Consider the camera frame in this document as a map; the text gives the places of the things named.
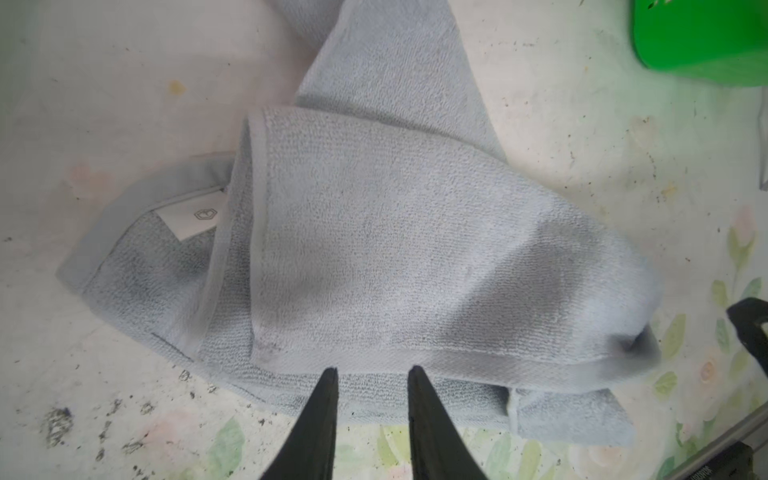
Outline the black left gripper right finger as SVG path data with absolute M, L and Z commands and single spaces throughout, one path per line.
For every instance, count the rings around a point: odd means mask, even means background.
M 420 366 L 408 374 L 408 416 L 414 479 L 487 479 Z

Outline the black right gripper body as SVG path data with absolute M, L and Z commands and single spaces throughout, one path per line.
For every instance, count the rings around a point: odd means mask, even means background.
M 718 452 L 700 452 L 685 461 L 666 479 L 679 480 L 748 480 L 756 479 L 755 454 L 757 450 L 743 442 L 736 442 Z

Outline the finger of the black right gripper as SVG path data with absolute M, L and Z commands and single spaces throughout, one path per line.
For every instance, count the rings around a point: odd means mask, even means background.
M 726 314 L 741 344 L 767 374 L 768 346 L 764 327 L 767 326 L 768 303 L 754 297 L 745 298 L 728 307 Z

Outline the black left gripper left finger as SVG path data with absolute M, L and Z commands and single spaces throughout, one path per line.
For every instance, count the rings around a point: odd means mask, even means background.
M 262 474 L 263 480 L 332 478 L 338 395 L 338 371 L 327 368 L 277 456 Z

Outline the light grey towel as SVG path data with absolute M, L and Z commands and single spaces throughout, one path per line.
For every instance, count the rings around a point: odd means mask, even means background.
M 444 1 L 281 1 L 318 54 L 234 156 L 109 205 L 58 270 L 182 367 L 297 414 L 340 374 L 343 416 L 407 416 L 422 367 L 460 426 L 628 446 L 612 388 L 659 362 L 660 288 L 621 235 L 516 172 Z

